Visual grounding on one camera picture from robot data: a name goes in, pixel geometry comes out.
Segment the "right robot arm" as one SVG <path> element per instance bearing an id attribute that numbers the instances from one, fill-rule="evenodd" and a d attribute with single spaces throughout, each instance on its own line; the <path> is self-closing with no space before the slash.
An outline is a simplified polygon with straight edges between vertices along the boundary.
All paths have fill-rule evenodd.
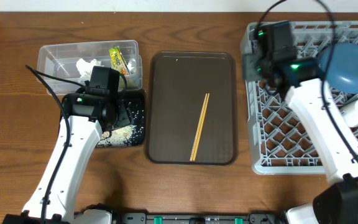
<path id="1" fill-rule="evenodd" d="M 287 222 L 358 223 L 358 140 L 322 81 L 316 60 L 272 62 L 244 54 L 242 70 L 247 81 L 281 81 L 276 88 L 311 139 L 329 184 L 312 203 L 287 210 Z"/>

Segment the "white cup green inside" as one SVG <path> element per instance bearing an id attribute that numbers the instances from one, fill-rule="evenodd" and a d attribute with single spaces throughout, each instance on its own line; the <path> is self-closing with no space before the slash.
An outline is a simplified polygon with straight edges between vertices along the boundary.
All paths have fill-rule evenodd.
<path id="1" fill-rule="evenodd" d="M 358 100 L 346 104 L 340 109 L 340 112 L 348 127 L 358 126 Z"/>

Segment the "dark blue plate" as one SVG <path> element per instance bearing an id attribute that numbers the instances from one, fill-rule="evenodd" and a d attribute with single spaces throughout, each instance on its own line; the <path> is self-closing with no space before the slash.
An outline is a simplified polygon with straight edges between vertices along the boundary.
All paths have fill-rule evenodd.
<path id="1" fill-rule="evenodd" d="M 336 44 L 324 49 L 317 60 L 322 70 L 329 68 L 326 80 L 330 87 L 358 94 L 358 45 Z"/>

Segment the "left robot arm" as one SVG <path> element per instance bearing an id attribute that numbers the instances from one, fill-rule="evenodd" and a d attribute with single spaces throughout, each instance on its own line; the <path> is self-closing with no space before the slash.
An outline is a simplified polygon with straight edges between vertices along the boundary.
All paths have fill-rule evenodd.
<path id="1" fill-rule="evenodd" d="M 21 214 L 7 214 L 4 223 L 118 223 L 120 216 L 103 204 L 75 213 L 75 204 L 89 159 L 105 131 L 133 120 L 126 100 L 69 93 L 63 107 L 57 142 L 37 189 Z"/>

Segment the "green yellow snack wrapper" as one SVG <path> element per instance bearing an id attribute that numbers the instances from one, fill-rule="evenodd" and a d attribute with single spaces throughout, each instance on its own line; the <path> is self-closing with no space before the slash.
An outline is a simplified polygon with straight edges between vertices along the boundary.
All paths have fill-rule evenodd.
<path id="1" fill-rule="evenodd" d="M 135 60 L 126 60 L 119 47 L 109 49 L 109 55 L 111 58 L 111 68 L 125 76 L 128 88 L 134 88 L 137 85 Z"/>

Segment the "white rice food waste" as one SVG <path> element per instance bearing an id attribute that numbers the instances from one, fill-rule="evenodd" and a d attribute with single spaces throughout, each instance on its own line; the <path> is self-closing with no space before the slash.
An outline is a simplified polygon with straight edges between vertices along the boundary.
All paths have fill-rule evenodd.
<path id="1" fill-rule="evenodd" d="M 140 100 L 131 101 L 131 113 L 134 124 L 112 131 L 111 136 L 105 132 L 96 147 L 132 147 L 139 146 L 145 139 L 145 106 Z"/>

